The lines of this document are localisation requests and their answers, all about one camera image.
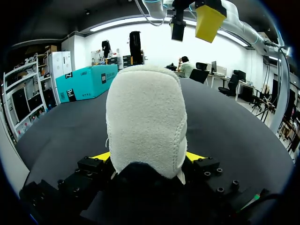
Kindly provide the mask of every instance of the white cabinet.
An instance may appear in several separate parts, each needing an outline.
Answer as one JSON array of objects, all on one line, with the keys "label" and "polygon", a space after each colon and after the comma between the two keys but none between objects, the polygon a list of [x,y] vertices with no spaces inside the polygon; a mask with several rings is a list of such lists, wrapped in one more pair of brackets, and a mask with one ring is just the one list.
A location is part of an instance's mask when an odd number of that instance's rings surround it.
[{"label": "white cabinet", "polygon": [[57,92],[56,78],[72,72],[71,52],[52,52],[49,55],[49,65],[55,98],[57,100],[57,103],[60,104],[60,98]]}]

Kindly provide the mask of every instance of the white shelving unit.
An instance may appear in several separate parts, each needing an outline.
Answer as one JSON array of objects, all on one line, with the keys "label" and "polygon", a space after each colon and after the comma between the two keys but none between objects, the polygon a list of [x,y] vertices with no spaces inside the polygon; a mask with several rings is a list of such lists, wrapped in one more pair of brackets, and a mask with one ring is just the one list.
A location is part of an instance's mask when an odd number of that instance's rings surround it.
[{"label": "white shelving unit", "polygon": [[[3,89],[4,89],[3,99],[4,99],[4,102],[5,102],[5,105],[6,105],[6,110],[8,112],[7,115],[8,115],[8,119],[10,120],[11,130],[14,132],[14,134],[16,135],[16,137],[19,137],[19,134],[17,132],[17,128],[20,125],[22,125],[22,123],[24,123],[32,114],[34,114],[41,107],[44,107],[44,110],[46,111],[46,103],[45,103],[45,99],[44,99],[44,96],[43,96],[41,81],[40,81],[39,72],[38,72],[38,55],[35,54],[35,57],[36,57],[36,60],[34,62],[31,62],[31,63],[25,64],[25,65],[23,65],[21,67],[18,67],[16,69],[10,71],[7,74],[4,73],[4,76],[3,76],[3,84],[4,84],[4,87],[3,87]],[[15,82],[15,83],[13,83],[13,84],[11,84],[11,85],[8,86],[7,79],[9,77],[16,76],[20,72],[26,71],[27,69],[30,69],[30,68],[32,68],[33,70],[35,70],[35,72],[26,75],[22,79],[20,79],[17,82]],[[19,85],[21,85],[22,83],[26,82],[27,80],[29,80],[31,78],[34,78],[35,76],[37,77],[38,88],[39,88],[39,93],[40,93],[40,96],[41,96],[41,99],[42,99],[42,104],[39,105],[37,108],[35,108],[33,110],[29,109],[30,113],[24,119],[22,119],[21,121],[19,121],[19,119],[17,117],[17,124],[14,124],[13,120],[12,120],[11,113],[10,113],[10,109],[8,107],[8,100],[9,99],[11,100],[13,111],[14,111],[14,113],[16,115],[15,107],[14,107],[14,103],[13,103],[13,99],[12,99],[12,93],[15,92],[15,90],[18,88]],[[28,105],[28,99],[27,99],[27,96],[26,96],[26,91],[25,91],[25,98],[26,98],[27,105]]]},{"label": "white shelving unit", "polygon": [[[41,68],[41,67],[43,67],[43,68],[44,68],[44,67],[48,67],[48,66],[49,66],[49,52],[47,51],[47,52],[45,52],[45,54],[42,54],[42,55],[40,55],[40,56],[44,58],[44,64],[41,65],[41,66],[39,66],[39,68]],[[46,78],[41,78],[40,76],[38,76],[38,83],[39,83],[39,84],[41,85],[41,87],[42,87],[42,83],[43,83],[43,82],[50,81],[50,85],[51,85],[53,97],[54,97],[54,100],[55,100],[56,105],[58,105],[56,96],[55,96],[55,94],[54,94],[54,87],[53,87],[53,82],[52,82],[52,74],[50,73],[50,69],[49,69],[49,68],[48,68],[48,71],[49,71],[49,76],[48,76],[48,77],[46,77]],[[44,98],[44,93],[43,93],[43,92],[41,92],[41,98],[42,98],[42,99],[45,99],[45,98]]]}]

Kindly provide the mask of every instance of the white wall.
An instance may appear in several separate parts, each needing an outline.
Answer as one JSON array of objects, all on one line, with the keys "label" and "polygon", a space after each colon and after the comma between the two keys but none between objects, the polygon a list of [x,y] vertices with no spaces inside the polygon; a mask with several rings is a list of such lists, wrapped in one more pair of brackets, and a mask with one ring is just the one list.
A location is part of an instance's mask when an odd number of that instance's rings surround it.
[{"label": "white wall", "polygon": [[61,43],[62,51],[71,52],[72,71],[86,67],[85,38],[74,35]]},{"label": "white wall", "polygon": [[75,46],[75,35],[69,37],[67,40],[61,43],[62,51],[70,51],[71,52],[71,67],[72,71],[76,70],[75,68],[75,57],[74,57],[74,46]]},{"label": "white wall", "polygon": [[270,75],[268,75],[269,74],[269,70],[267,72],[267,65],[263,64],[263,72],[262,72],[262,77],[261,77],[261,79],[262,79],[261,84],[262,85],[261,85],[261,87],[258,90],[259,91],[262,90],[264,79],[266,77],[266,73],[267,73],[266,83],[270,87],[270,94],[272,94],[272,91],[273,91],[273,79],[275,79],[275,80],[278,81],[278,76],[274,75],[274,73],[277,74],[277,68],[274,68],[273,66],[270,66]]},{"label": "white wall", "polygon": [[74,36],[74,61],[75,70],[86,67],[85,60],[85,38],[81,36]]},{"label": "white wall", "polygon": [[171,63],[176,66],[178,59],[188,56],[192,63],[211,63],[217,61],[218,66],[227,68],[227,76],[231,76],[234,69],[247,70],[248,50],[217,35],[213,43],[195,38],[195,29],[186,27],[183,42],[171,40],[171,29],[164,24],[160,27],[151,24],[134,24],[112,28],[85,38],[86,66],[91,65],[91,52],[102,49],[102,41],[109,40],[111,48],[121,50],[122,55],[130,55],[129,34],[140,31],[141,48],[148,59],[147,64],[165,67]]},{"label": "white wall", "polygon": [[263,56],[255,50],[247,50],[246,58],[246,80],[252,81],[256,89],[260,90],[263,86]]}]

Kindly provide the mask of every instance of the black chair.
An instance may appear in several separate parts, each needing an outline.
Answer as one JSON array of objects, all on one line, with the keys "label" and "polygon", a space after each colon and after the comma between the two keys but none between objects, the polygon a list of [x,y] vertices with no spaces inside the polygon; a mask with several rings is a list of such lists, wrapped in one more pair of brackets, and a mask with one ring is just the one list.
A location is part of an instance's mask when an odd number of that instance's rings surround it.
[{"label": "black chair", "polygon": [[204,71],[204,70],[199,70],[199,69],[193,69],[191,76],[189,76],[190,79],[204,83],[207,76],[208,76],[209,71]]},{"label": "black chair", "polygon": [[221,88],[221,87],[219,87],[218,89],[224,95],[235,96],[235,89],[236,89],[236,86],[238,86],[238,84],[239,84],[239,77],[236,74],[232,74],[230,81],[228,83],[229,89]]},{"label": "black chair", "polygon": [[197,62],[196,63],[196,68],[199,69],[199,70],[206,70],[207,64],[206,63]]}]

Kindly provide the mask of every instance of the fuzzy white fabric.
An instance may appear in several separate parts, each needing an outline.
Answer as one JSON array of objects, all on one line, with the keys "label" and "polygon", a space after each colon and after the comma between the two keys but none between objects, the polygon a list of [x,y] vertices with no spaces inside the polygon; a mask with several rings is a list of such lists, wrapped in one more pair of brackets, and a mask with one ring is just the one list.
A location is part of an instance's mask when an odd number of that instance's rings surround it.
[{"label": "fuzzy white fabric", "polygon": [[177,75],[154,66],[120,71],[106,100],[112,164],[120,173],[132,162],[173,178],[187,151],[187,114]]}]

